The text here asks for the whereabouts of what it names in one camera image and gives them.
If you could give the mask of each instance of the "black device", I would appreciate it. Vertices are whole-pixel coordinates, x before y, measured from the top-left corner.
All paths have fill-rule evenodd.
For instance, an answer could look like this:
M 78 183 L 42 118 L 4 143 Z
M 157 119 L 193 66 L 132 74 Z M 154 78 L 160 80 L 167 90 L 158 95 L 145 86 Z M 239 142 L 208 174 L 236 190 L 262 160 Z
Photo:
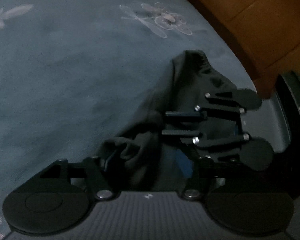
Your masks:
M 288 73 L 276 87 L 290 127 L 286 154 L 300 169 L 300 80 Z M 5 199 L 3 214 L 12 230 L 6 239 L 236 239 L 238 234 L 248 239 L 284 231 L 293 214 L 292 198 L 259 175 L 273 164 L 273 149 L 241 125 L 240 116 L 262 101 L 251 90 L 205 97 L 207 103 L 192 112 L 166 112 L 166 122 L 218 117 L 235 121 L 238 133 L 211 140 L 200 130 L 162 131 L 162 141 L 178 145 L 194 163 L 183 190 L 121 191 L 107 180 L 120 166 L 116 156 L 57 160 Z M 71 178 L 83 178 L 85 189 L 72 185 Z M 225 183 L 216 187 L 220 178 Z M 209 235 L 211 230 L 216 235 Z

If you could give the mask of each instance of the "gray plastic panel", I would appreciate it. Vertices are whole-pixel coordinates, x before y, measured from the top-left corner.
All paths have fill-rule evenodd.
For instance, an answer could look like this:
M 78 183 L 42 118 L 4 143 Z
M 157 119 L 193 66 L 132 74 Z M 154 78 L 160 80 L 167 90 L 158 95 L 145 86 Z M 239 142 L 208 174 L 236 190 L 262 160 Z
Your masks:
M 7 240 L 289 240 L 284 233 L 244 237 L 212 221 L 201 204 L 182 200 L 175 192 L 122 192 L 98 203 L 90 216 L 68 232 L 47 237 L 13 232 Z
M 284 152 L 290 144 L 289 128 L 276 94 L 263 100 L 260 109 L 242 115 L 241 120 L 243 130 L 267 140 L 275 153 Z

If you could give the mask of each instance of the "black circular pad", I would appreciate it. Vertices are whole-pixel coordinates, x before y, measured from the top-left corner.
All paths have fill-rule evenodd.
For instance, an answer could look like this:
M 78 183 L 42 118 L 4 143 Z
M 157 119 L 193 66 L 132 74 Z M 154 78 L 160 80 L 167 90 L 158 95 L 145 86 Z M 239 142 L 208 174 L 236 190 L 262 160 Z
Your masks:
M 89 211 L 87 195 L 71 184 L 55 191 L 10 193 L 2 207 L 8 224 L 16 231 L 40 235 L 76 225 Z
M 26 199 L 26 207 L 34 212 L 51 212 L 62 204 L 62 196 L 58 193 L 34 193 Z
M 226 179 L 224 186 L 207 195 L 206 207 L 219 224 L 249 236 L 284 230 L 294 209 L 287 193 L 251 179 Z
M 261 138 L 254 138 L 242 145 L 240 162 L 254 171 L 264 171 L 272 163 L 274 151 L 270 143 Z

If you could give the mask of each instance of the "black fabric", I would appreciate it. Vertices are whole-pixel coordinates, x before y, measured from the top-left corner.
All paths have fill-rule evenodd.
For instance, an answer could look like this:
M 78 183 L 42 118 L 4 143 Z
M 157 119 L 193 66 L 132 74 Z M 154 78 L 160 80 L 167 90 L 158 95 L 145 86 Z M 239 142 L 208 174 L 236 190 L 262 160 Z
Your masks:
M 130 124 L 116 137 L 103 143 L 98 156 L 106 159 L 115 155 L 122 162 L 111 172 L 120 181 L 120 187 L 150 190 L 160 180 L 159 163 L 168 154 L 160 143 L 159 135 L 165 128 L 166 111 L 193 111 L 205 99 L 207 92 L 236 89 L 226 77 L 214 70 L 200 50 L 187 50 L 173 59 L 171 66 L 149 92 Z M 209 118 L 199 124 L 186 124 L 189 130 L 200 129 L 208 138 L 233 135 L 234 122 Z

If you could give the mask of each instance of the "wooden furniture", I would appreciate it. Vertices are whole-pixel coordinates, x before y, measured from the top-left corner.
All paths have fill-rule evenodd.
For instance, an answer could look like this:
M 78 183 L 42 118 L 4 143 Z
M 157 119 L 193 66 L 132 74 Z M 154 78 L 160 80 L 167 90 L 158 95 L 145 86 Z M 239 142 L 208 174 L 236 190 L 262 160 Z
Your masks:
M 279 73 L 300 73 L 300 0 L 189 0 L 268 98 Z

